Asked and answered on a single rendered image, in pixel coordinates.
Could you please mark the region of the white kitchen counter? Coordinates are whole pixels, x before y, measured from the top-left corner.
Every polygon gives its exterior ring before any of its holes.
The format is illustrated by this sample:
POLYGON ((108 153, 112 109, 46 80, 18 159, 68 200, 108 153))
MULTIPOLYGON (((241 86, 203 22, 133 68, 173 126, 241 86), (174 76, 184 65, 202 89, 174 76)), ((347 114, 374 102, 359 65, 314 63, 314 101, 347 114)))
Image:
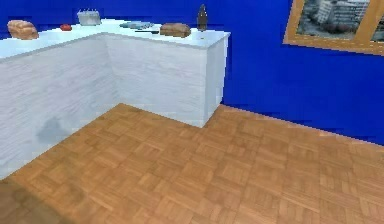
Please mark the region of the white kitchen counter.
POLYGON ((158 30, 105 19, 0 40, 0 179, 118 103, 204 126, 222 100, 230 35, 158 30))

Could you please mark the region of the dark brown bread loaf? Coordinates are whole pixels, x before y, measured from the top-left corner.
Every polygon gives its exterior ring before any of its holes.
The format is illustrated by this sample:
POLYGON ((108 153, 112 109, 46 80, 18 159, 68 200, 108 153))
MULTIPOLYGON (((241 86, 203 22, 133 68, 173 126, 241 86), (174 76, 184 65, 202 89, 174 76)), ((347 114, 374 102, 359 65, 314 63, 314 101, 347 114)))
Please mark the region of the dark brown bread loaf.
POLYGON ((166 23, 160 27, 160 34, 185 38, 191 34, 191 29, 183 23, 166 23))

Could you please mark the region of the dark brown bottle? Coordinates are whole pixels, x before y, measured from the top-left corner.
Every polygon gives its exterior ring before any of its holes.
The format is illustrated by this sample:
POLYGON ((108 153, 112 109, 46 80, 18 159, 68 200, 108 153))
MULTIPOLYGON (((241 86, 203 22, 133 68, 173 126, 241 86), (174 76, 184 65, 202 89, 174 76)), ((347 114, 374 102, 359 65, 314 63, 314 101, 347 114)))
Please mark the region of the dark brown bottle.
POLYGON ((204 4, 200 6, 197 15, 197 29, 199 31, 205 31, 207 29, 207 12, 204 4))

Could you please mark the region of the blue-grey flat dish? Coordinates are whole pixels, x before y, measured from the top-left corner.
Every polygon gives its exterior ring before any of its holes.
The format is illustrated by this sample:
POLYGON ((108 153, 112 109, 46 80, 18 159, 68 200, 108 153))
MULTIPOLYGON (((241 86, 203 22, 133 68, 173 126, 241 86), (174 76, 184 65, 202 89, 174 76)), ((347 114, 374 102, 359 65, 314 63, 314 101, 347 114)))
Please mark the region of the blue-grey flat dish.
POLYGON ((129 29, 137 29, 137 30, 147 29, 152 26, 153 26, 153 23, 143 22, 143 21, 129 21, 129 22, 120 24, 121 28, 129 28, 129 29))

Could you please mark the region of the wooden framed window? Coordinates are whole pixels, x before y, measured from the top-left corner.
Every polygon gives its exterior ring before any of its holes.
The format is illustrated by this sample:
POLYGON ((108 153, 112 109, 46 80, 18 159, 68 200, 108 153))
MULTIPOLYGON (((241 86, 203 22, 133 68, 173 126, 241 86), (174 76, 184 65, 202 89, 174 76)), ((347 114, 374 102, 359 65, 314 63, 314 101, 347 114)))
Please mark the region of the wooden framed window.
POLYGON ((384 0, 293 0, 283 43, 384 56, 384 0))

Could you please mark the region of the light brown bread loaf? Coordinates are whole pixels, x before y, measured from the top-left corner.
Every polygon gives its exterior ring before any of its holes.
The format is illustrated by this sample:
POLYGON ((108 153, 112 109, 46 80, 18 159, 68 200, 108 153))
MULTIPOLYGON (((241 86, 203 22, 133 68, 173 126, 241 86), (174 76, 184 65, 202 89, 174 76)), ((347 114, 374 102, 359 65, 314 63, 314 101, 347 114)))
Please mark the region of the light brown bread loaf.
POLYGON ((13 38, 21 40, 33 40, 39 37, 35 26, 24 20, 10 20, 7 23, 7 28, 13 38))

